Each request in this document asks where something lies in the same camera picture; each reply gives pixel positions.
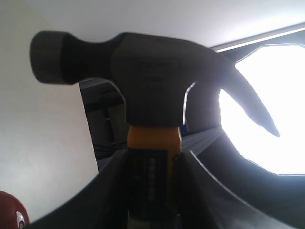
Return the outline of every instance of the window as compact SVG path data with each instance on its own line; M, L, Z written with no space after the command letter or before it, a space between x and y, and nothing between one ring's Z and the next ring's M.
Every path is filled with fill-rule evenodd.
M276 174L305 174L305 47L263 46L236 64L276 124L277 138L252 122L224 91L221 123L245 158Z

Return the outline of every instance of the red object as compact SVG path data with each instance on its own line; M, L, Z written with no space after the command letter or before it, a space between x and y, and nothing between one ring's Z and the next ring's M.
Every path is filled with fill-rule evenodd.
M13 195L0 191L0 229L20 229L29 223L23 204Z

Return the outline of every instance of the black hammer head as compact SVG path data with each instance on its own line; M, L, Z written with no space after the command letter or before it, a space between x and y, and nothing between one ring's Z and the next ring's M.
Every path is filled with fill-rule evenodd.
M30 61L42 83L74 84L93 77L112 82L125 100L127 122L137 126L182 125L188 91L196 82L213 82L254 122L279 136L234 63L193 42L122 33L107 42L89 43L66 32L42 31L32 39Z

